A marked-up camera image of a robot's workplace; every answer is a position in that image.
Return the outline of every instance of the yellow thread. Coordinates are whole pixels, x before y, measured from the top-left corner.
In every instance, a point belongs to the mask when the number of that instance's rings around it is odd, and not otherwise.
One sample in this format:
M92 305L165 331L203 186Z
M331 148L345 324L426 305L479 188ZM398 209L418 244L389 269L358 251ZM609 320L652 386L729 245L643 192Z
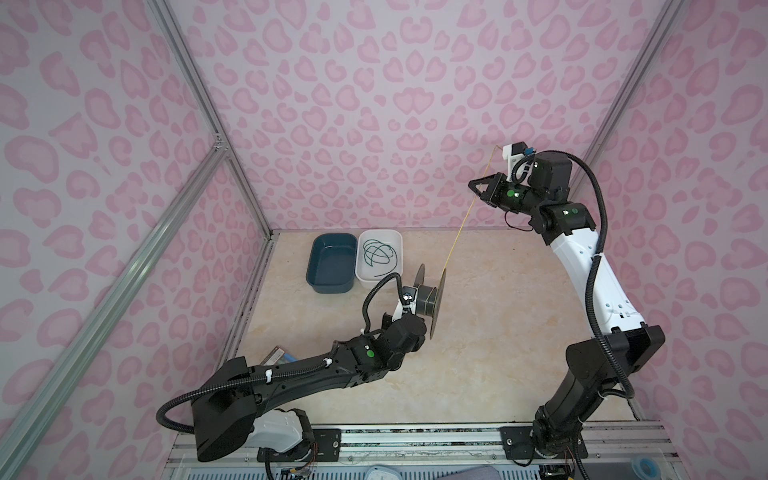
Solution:
M491 162L493 161L493 154L496 153L496 149L501 150L502 148L498 145L495 145L493 147L493 151L491 151L491 157L488 159L488 165L485 165L485 171L482 173L482 176L484 177L485 174L488 173L488 169L491 167ZM445 265L443 266L443 271L445 271L446 268L448 268L448 261L451 259L451 254L453 253L453 249L456 247L456 242L458 242L458 236L462 234L462 230L464 230L464 223L466 223L467 218L469 218L469 212L472 211L472 207L475 206L475 200L477 200L477 195L475 195L474 198L472 198L472 203L469 204L469 210L467 210L467 214L464 216L464 220L462 221L462 225L458 229L458 233L456 234L456 240L453 240L453 246L451 247L451 251L448 252L448 258L445 259Z

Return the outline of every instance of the table surface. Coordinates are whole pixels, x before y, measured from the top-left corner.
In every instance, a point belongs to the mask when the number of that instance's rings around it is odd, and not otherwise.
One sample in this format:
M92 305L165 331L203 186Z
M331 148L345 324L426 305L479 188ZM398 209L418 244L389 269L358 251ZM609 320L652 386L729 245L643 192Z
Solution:
M306 358L328 352L335 339L359 335L367 289L356 280L347 293L322 295L306 283L319 234L279 235L240 344L249 365L278 345ZM424 263L425 284L437 285L456 232L402 235L404 284L412 284ZM376 295L369 308L373 329L396 304L394 289ZM539 235L464 231L448 264L434 339L382 380L320 392L281 408L304 409L314 424L530 422L564 378L566 346L588 338L577 293ZM590 420L633 418L624 400L610 397Z

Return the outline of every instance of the heart pattern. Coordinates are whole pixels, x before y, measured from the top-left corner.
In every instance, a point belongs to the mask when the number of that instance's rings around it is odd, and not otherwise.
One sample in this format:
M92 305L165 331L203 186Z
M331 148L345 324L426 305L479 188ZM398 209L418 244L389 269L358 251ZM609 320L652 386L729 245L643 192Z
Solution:
M637 399L691 478L768 473L768 81L750 70L766 20L755 2L691 2L595 168L611 262L667 336Z
M494 144L584 152L660 7L255 3L171 2L277 229L457 227Z
M213 143L150 17L142 0L0 5L0 436ZM172 436L153 412L213 372L262 242L224 166L198 214L207 229L182 226L20 478L153 478L164 464ZM192 335L170 320L187 317ZM174 362L185 339L203 354ZM167 371L151 376L161 346Z

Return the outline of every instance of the light blue slotted tray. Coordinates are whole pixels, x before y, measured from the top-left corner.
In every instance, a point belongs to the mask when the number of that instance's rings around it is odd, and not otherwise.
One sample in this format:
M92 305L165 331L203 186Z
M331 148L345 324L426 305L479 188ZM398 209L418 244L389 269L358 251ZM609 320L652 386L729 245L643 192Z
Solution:
M402 476L402 480L436 480L437 478L463 472L481 465L466 465L459 468L450 465L403 465L390 467ZM502 480L541 480L538 466L518 467L517 465L493 465ZM318 466L310 480L363 480L371 469L361 466ZM187 480L266 480L264 468L195 468Z

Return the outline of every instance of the white container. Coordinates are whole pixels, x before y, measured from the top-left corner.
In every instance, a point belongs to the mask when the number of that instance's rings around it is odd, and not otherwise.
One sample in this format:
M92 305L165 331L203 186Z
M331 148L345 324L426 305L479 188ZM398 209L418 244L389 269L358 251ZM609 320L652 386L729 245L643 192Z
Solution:
M357 239L355 275L365 288L373 288L387 273L402 275L402 235L397 230L366 230ZM390 280L384 288L396 285Z

